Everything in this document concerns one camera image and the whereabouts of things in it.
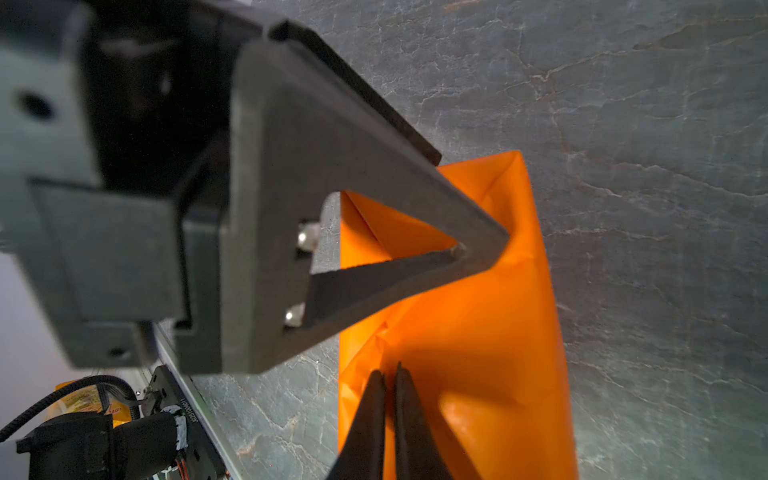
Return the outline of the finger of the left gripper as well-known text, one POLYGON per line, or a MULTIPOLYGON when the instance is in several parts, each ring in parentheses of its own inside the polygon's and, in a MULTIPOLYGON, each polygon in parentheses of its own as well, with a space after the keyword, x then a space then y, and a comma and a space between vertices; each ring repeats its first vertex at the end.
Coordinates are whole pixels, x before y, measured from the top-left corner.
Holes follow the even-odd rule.
POLYGON ((439 165, 442 159, 441 152, 394 109, 316 32, 292 20, 285 20, 277 26, 271 27, 268 36, 272 40, 293 40, 302 44, 347 87, 354 91, 365 104, 375 110, 381 118, 405 138, 428 163, 433 166, 439 165))
POLYGON ((295 42, 255 40, 234 69, 220 240, 225 372, 261 373, 410 296, 483 272, 509 235, 295 42), (334 192, 421 220, 450 248, 314 274, 299 228, 334 192))

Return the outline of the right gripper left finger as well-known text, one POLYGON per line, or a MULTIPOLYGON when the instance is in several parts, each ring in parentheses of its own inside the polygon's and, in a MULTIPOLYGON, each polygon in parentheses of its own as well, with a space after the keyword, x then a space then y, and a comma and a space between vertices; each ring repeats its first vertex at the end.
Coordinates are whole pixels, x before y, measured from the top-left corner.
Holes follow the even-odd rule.
POLYGON ((327 480, 383 478, 385 418, 385 379, 380 370, 374 370, 327 480))

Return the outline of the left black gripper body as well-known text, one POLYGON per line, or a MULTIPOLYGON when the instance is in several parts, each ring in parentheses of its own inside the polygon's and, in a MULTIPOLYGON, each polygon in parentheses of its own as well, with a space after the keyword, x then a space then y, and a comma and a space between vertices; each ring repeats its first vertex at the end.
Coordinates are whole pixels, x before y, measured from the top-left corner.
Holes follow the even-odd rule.
POLYGON ((261 373, 279 336, 229 341, 219 306, 222 93, 275 12, 237 1, 5 1, 1 224, 68 361, 136 366, 175 318, 185 371, 261 373))

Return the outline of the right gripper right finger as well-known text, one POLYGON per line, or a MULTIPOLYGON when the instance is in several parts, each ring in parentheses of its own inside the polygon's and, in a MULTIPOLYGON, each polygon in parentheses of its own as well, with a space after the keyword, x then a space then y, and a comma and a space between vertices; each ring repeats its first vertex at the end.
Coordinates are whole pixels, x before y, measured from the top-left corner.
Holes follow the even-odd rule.
POLYGON ((432 436, 411 373, 395 377, 395 466, 398 480, 452 479, 432 436))

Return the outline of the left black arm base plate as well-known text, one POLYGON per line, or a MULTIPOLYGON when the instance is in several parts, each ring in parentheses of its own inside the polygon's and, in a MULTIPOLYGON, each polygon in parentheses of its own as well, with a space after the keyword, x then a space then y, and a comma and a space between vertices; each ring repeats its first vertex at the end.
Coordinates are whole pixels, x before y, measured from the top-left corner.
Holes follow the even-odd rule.
POLYGON ((176 425, 180 428, 177 441, 180 449, 171 465, 156 475, 158 479, 231 478, 218 448, 192 404, 191 397, 184 392, 168 366, 159 365, 154 369, 143 394, 145 401, 140 411, 144 417, 169 413, 175 417, 176 425))

